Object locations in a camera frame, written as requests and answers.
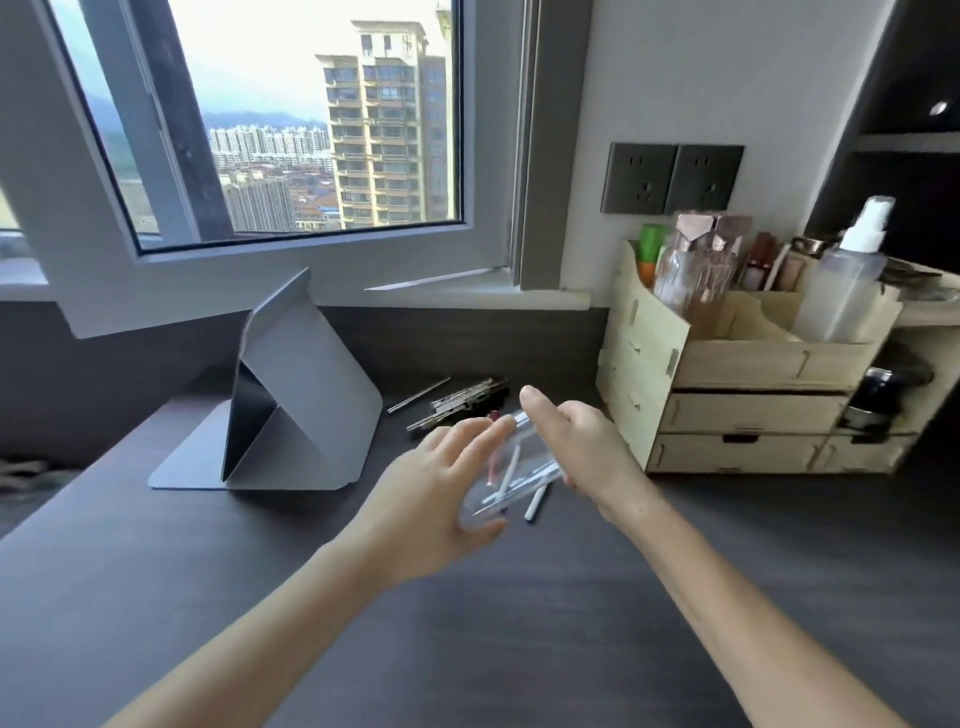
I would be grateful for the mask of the silver pen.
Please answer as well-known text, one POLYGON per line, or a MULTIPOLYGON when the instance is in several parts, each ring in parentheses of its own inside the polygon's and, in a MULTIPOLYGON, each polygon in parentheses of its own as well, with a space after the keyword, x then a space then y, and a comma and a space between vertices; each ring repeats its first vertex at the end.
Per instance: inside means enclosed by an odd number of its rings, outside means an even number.
POLYGON ((397 412, 401 411, 402 409, 404 409, 404 408, 406 408, 406 407, 410 407, 411 405, 414 405, 414 404, 417 403, 419 400, 423 399, 426 395, 428 395, 428 394, 434 392, 435 390, 437 390, 437 389, 439 389, 439 388, 444 387, 445 385, 447 385, 447 384, 451 381, 451 379, 452 379, 451 376, 447 376, 447 377, 441 378, 441 379, 439 379, 439 380, 437 380, 437 381, 431 382, 429 385, 427 385, 427 386, 423 387, 422 389, 414 392, 414 394, 409 394, 409 395, 407 395, 406 397, 402 398, 400 401, 398 401, 398 402, 392 404, 391 406, 387 407, 387 408, 386 408, 386 413, 387 413, 389 416, 392 416, 392 415, 396 414, 397 412))

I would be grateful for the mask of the clear spray bottle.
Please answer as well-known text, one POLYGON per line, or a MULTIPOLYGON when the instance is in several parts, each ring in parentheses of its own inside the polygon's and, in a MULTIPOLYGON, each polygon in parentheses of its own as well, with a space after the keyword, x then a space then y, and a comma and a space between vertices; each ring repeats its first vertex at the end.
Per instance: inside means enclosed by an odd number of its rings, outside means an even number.
POLYGON ((810 343, 851 343, 867 315, 886 266, 881 252, 896 199, 873 196, 808 279, 791 334, 810 343))

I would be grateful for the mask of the person's right hand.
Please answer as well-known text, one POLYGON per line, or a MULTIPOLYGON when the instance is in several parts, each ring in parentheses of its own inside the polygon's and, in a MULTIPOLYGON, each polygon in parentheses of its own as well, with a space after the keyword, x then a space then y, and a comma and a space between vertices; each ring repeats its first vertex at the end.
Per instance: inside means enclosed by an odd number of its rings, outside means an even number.
POLYGON ((548 449, 568 485, 589 497, 619 528, 654 504, 659 491, 610 419, 580 400, 552 403, 564 415, 564 443, 548 449))

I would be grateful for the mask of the grey window sash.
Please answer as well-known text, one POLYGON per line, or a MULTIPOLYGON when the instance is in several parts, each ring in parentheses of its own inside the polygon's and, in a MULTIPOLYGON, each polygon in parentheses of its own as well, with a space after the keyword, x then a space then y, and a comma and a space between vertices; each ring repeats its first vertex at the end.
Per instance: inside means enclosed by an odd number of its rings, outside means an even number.
POLYGON ((508 265, 531 0, 0 0, 0 196, 71 331, 508 265))

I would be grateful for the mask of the person's left forearm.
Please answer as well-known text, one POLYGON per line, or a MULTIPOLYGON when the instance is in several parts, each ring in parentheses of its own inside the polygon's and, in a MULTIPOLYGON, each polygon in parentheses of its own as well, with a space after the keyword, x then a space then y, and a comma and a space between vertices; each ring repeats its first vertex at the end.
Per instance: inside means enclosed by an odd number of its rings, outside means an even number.
POLYGON ((261 728, 389 584, 382 542, 344 533, 102 728, 261 728))

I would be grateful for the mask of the brown cosmetic tube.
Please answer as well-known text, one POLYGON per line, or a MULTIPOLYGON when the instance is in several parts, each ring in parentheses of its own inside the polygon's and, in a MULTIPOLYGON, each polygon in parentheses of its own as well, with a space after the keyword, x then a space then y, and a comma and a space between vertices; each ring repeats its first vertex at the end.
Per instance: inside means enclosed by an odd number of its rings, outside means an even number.
POLYGON ((749 292, 763 290, 780 249, 781 246, 774 234, 760 231, 753 241, 741 271, 739 288, 749 292))

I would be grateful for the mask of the green and orange tube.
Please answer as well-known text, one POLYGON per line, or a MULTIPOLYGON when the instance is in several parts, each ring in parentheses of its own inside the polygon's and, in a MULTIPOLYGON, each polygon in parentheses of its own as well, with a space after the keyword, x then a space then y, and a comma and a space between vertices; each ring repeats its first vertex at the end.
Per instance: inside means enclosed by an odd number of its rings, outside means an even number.
POLYGON ((647 289, 656 283, 659 263, 666 249, 669 226, 667 224, 643 224, 635 243, 635 267, 639 279, 647 289))

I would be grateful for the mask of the person's right forearm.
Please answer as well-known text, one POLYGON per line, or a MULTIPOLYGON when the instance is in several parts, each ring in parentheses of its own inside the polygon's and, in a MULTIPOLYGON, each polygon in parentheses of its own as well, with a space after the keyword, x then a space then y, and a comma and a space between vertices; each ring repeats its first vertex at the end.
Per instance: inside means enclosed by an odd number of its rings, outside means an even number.
POLYGON ((644 556, 753 728, 909 728, 644 476, 590 496, 644 556))

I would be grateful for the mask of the black and gold pens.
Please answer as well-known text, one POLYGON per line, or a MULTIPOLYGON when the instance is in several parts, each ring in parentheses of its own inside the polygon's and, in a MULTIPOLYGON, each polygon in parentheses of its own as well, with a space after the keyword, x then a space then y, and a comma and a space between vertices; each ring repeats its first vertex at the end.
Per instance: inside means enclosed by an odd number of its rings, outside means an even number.
POLYGON ((440 427, 450 427, 464 419, 488 417, 500 411, 510 392, 507 378, 489 377, 453 394, 431 402, 432 413, 406 426, 406 433, 414 439, 440 427))

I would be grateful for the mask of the glass bottle with pink cap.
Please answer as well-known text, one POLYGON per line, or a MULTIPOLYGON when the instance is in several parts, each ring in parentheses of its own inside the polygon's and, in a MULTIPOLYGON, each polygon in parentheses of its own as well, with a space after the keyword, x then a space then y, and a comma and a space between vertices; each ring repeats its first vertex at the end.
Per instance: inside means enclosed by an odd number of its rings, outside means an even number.
POLYGON ((689 323, 690 339, 714 338, 752 225, 752 216, 726 211, 677 213, 674 237, 657 263, 653 290, 654 297, 689 323))

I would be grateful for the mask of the dark grey wall socket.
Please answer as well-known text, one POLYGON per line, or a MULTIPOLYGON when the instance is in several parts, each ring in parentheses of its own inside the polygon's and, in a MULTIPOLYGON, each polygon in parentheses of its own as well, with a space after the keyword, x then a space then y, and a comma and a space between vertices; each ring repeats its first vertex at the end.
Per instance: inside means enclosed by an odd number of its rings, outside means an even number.
POLYGON ((725 212, 744 151, 733 144, 679 144, 664 214, 725 212))
POLYGON ((662 215, 679 147, 611 142, 601 213, 662 215))

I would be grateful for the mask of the clear plastic container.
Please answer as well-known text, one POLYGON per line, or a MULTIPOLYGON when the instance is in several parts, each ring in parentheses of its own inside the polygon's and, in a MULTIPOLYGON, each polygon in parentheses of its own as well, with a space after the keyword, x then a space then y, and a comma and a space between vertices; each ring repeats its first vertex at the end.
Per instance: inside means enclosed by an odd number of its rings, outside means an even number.
POLYGON ((522 499, 516 500, 503 508, 483 507, 481 505, 481 501, 484 498, 498 491, 515 445, 521 446, 519 462, 514 477, 515 480, 529 475, 534 469, 548 462, 557 462, 548 446, 522 410, 513 412, 511 417, 514 419, 514 429, 507 440, 498 447, 500 460, 495 486, 493 488, 486 486, 489 459, 487 458, 486 463, 481 467, 478 476, 471 483, 463 498, 458 515, 458 524, 461 528, 476 528, 498 519, 511 505, 534 495, 534 492, 531 492, 522 497, 522 499))

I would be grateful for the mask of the long white pen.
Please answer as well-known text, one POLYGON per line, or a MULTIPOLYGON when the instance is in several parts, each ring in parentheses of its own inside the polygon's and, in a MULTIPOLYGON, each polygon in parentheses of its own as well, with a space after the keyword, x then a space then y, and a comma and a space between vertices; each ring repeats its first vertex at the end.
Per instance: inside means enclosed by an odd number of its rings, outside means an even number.
POLYGON ((484 497, 481 500, 481 505, 493 508, 507 507, 553 481, 561 479, 564 475, 565 472, 557 462, 548 462, 535 468, 529 474, 512 480, 505 489, 498 489, 484 497))

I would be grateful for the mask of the grey window frame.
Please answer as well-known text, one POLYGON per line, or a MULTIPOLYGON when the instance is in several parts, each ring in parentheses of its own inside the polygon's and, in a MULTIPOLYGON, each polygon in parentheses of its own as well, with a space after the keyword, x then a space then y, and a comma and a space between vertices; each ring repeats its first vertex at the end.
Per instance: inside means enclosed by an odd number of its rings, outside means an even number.
POLYGON ((438 0, 459 84, 459 221, 384 233, 393 306, 586 310, 562 263, 594 0, 438 0))

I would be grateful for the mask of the black jar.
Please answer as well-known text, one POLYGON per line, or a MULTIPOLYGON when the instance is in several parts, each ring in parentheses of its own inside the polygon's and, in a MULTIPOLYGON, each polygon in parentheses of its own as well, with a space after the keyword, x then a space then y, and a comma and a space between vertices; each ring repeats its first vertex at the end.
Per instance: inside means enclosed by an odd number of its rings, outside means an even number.
POLYGON ((933 379, 933 370, 927 364, 872 366, 839 418, 838 426, 867 435, 887 434, 903 410, 906 391, 926 386, 933 379))

